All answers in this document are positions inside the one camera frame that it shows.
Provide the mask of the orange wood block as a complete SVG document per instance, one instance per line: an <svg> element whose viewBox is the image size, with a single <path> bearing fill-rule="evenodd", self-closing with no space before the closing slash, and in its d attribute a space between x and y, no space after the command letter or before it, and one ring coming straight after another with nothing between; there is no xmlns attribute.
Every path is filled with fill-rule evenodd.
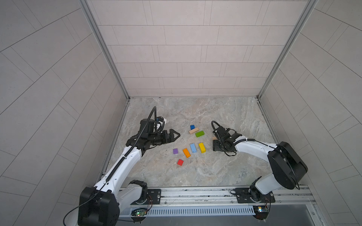
<svg viewBox="0 0 362 226"><path fill-rule="evenodd" d="M185 154L186 158L191 157L191 154L190 154L190 152L188 151L187 148L183 149L183 153Z"/></svg>

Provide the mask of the light blue wood block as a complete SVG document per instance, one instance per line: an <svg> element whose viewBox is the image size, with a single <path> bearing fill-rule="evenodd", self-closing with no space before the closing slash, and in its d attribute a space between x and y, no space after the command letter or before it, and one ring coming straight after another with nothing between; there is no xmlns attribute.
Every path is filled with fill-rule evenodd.
<svg viewBox="0 0 362 226"><path fill-rule="evenodd" d="M190 148L191 148L192 153L196 153L196 152L197 152L197 149L196 149L196 146L195 146L194 143L190 144Z"/></svg>

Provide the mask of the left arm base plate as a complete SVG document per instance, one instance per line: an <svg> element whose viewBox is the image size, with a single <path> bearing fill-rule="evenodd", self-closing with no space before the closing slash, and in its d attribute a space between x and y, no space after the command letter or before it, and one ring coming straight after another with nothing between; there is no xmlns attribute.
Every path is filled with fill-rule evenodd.
<svg viewBox="0 0 362 226"><path fill-rule="evenodd" d="M160 199L161 199L161 189L148 189L147 191L147 198L143 201L134 201L132 203L132 205L148 205L151 202L153 203L153 205L158 205L160 204Z"/></svg>

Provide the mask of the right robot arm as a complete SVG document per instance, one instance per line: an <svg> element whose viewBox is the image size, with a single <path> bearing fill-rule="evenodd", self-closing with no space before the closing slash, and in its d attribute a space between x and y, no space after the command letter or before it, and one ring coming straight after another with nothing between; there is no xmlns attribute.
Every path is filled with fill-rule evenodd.
<svg viewBox="0 0 362 226"><path fill-rule="evenodd" d="M308 172L307 165L287 142L279 144L263 143L254 138L247 138L230 128L224 128L216 121L211 122L213 151L235 156L238 152L256 156L269 163L272 173L257 178L249 188L236 188L231 191L239 203L275 202L272 191L286 188L300 189L299 182Z"/></svg>

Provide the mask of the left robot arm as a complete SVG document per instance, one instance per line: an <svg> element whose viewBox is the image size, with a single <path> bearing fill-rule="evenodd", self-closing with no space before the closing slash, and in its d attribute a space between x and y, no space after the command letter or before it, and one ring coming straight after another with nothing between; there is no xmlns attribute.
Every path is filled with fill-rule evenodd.
<svg viewBox="0 0 362 226"><path fill-rule="evenodd" d="M147 150L172 143L180 137L180 133L173 129L164 130L165 123L162 117L141 120L139 132L127 140L117 163L97 184L81 192L79 226L114 226L120 213L131 204L152 203L146 182L133 180L125 189L121 189L121 185Z"/></svg>

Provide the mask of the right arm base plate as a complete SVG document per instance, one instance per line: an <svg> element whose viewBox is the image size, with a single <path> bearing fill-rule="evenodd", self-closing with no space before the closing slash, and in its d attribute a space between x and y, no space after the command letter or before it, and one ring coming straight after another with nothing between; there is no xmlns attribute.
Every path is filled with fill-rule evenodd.
<svg viewBox="0 0 362 226"><path fill-rule="evenodd" d="M275 203L275 197L273 192L269 192L266 195L259 194L257 196L252 195L249 192L249 188L235 188L234 195L237 198L238 203Z"/></svg>

